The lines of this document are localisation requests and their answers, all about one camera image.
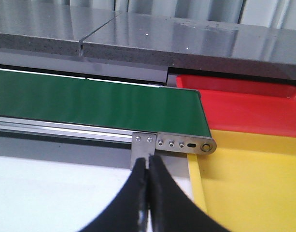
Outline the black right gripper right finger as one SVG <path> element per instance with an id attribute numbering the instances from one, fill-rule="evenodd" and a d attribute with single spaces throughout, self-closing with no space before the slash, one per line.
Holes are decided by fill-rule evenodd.
<path id="1" fill-rule="evenodd" d="M 226 232 L 181 190 L 162 158 L 149 157 L 149 197 L 154 232 Z"/>

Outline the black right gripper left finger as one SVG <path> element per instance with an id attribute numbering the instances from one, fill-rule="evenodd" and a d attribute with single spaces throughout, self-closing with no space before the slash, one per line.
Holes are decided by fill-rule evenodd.
<path id="1" fill-rule="evenodd" d="M 84 232 L 147 231 L 146 160 L 138 158 L 127 181 L 110 204 L 87 226 Z"/>

